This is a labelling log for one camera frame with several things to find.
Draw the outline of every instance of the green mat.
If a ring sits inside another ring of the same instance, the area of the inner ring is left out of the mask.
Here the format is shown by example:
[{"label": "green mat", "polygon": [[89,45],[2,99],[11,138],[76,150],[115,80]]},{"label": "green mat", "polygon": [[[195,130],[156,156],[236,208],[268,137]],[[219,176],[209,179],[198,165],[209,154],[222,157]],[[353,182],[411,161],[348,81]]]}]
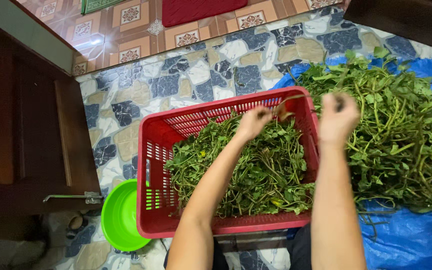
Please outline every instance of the green mat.
[{"label": "green mat", "polygon": [[115,5],[124,0],[82,0],[81,14],[88,14]]}]

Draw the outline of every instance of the pile of greens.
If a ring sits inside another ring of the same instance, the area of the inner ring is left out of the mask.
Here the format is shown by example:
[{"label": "pile of greens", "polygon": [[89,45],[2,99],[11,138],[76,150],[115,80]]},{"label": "pile of greens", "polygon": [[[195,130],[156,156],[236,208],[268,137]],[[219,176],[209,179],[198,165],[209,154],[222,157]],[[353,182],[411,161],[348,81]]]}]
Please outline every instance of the pile of greens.
[{"label": "pile of greens", "polygon": [[386,207],[405,205],[418,213],[432,212],[432,78],[418,78],[408,71],[388,70],[397,65],[387,49],[375,48],[382,66],[346,52],[347,63],[336,66],[311,64],[294,78],[314,97],[319,113],[320,96],[345,92],[353,96],[361,120],[351,134],[348,162],[352,172],[355,202],[382,199]]},{"label": "pile of greens", "polygon": [[[186,207],[199,180],[236,133],[240,116],[233,113],[221,123],[209,119],[197,137],[174,144],[174,158],[165,168],[178,193],[179,209]],[[216,215],[299,214],[311,207],[314,183],[303,180],[306,161],[298,142],[302,133],[293,126],[294,120],[271,121],[244,147]]]}]

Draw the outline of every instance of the door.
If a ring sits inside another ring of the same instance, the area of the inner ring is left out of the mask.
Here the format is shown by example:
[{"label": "door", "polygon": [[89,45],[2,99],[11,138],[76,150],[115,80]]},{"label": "door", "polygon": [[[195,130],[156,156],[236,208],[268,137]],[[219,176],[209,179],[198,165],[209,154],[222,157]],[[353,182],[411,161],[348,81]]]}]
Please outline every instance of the door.
[{"label": "door", "polygon": [[0,216],[96,209],[100,194],[79,83],[0,30]]}]

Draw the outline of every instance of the green plastic basin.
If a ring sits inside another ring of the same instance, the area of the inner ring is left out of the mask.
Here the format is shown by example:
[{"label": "green plastic basin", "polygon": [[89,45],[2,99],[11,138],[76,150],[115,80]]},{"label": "green plastic basin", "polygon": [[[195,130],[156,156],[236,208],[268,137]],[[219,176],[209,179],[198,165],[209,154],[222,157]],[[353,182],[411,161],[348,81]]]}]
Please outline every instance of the green plastic basin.
[{"label": "green plastic basin", "polygon": [[150,239],[136,228],[137,179],[118,184],[107,196],[101,211],[101,227],[106,240],[121,251],[144,247]]}]

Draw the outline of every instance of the metal bolt latch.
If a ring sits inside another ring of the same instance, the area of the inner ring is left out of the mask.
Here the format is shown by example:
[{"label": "metal bolt latch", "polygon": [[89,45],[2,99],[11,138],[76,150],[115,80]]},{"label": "metal bolt latch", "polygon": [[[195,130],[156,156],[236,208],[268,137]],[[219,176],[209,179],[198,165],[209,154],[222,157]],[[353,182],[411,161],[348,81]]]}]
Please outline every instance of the metal bolt latch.
[{"label": "metal bolt latch", "polygon": [[103,196],[98,192],[85,191],[84,195],[48,195],[44,198],[43,203],[47,202],[50,198],[64,198],[64,199],[86,199],[86,204],[101,203]]}]

